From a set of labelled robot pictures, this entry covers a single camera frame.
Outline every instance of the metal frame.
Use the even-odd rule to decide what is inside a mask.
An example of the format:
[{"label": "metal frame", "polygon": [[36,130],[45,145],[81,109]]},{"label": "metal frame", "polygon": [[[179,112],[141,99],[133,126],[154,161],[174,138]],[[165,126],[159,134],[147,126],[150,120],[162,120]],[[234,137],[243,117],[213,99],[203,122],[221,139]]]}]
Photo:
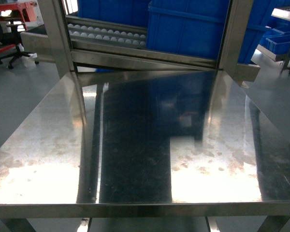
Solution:
[{"label": "metal frame", "polygon": [[275,53],[271,52],[270,50],[267,50],[265,47],[261,46],[260,44],[258,45],[257,49],[265,54],[268,58],[272,59],[273,61],[282,61],[286,59],[287,54],[283,55],[276,55]]},{"label": "metal frame", "polygon": [[253,0],[231,0],[216,68],[235,81],[243,80],[237,61],[241,52]]},{"label": "metal frame", "polygon": [[59,77],[70,71],[75,71],[70,50],[72,48],[69,39],[68,26],[61,1],[39,0],[39,7],[43,15],[47,36],[55,58]]},{"label": "metal frame", "polygon": [[273,10],[272,16],[290,21],[290,6],[275,8]]},{"label": "metal frame", "polygon": [[220,232],[216,219],[214,217],[205,217],[205,220],[209,232]]},{"label": "metal frame", "polygon": [[[86,43],[75,39],[71,41],[62,3],[54,0],[40,0],[40,2],[42,15],[46,15],[44,17],[46,20],[44,21],[47,35],[49,40],[52,41],[51,47],[60,76],[65,73],[64,70],[75,70],[72,65],[73,61],[97,67],[116,67],[130,70],[183,70],[183,67],[184,70],[218,69],[225,70],[238,83],[242,81],[254,81],[258,73],[257,71],[260,69],[257,65],[247,65],[245,68],[242,68],[245,66],[244,64],[237,64],[253,0],[230,0],[227,23],[217,62],[209,59],[148,50]],[[80,22],[80,19],[69,16],[67,21]],[[88,23],[88,21],[81,19],[82,23]],[[80,54],[86,56],[86,59],[82,58],[79,60],[81,58]]]}]

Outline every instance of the workbench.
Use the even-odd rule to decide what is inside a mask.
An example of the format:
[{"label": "workbench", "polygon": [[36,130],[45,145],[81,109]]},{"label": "workbench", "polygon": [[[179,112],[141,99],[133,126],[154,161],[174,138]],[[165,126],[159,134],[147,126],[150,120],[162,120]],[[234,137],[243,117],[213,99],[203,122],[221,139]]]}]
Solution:
[{"label": "workbench", "polygon": [[224,71],[68,73],[0,149],[0,218],[253,215],[290,144]]}]

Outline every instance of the lower shelf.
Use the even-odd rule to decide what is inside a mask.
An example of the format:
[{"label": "lower shelf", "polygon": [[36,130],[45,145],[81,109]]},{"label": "lower shelf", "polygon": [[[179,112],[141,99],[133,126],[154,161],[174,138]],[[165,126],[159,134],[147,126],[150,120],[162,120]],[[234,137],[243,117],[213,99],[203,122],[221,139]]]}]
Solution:
[{"label": "lower shelf", "polygon": [[284,60],[288,54],[281,54],[281,55],[277,55],[273,52],[271,52],[270,50],[266,49],[265,47],[261,46],[260,44],[258,45],[257,49],[262,52],[263,54],[265,54],[266,56],[268,56],[270,59],[272,59],[273,61],[282,61]]}]

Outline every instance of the metal shelf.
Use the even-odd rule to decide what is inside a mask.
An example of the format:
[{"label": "metal shelf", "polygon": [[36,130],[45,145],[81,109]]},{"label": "metal shelf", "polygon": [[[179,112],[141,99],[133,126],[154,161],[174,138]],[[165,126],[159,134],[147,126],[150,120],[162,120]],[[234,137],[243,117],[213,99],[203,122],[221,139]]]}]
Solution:
[{"label": "metal shelf", "polygon": [[273,61],[282,61],[288,55],[288,54],[277,55],[277,54],[271,52],[270,50],[266,49],[265,47],[261,46],[260,44],[258,45],[257,49],[260,52],[262,52],[263,54],[265,54],[267,57],[269,57],[270,59],[272,59]]},{"label": "metal shelf", "polygon": [[273,10],[272,16],[290,21],[290,6],[275,8]]}]

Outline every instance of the white ball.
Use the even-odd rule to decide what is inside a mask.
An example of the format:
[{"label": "white ball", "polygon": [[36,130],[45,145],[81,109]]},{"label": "white ball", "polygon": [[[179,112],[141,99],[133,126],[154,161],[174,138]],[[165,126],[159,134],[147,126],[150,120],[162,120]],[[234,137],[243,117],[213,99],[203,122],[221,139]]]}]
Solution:
[{"label": "white ball", "polygon": [[74,35],[74,36],[80,36],[80,34],[79,34],[78,31],[73,32],[73,35]]}]

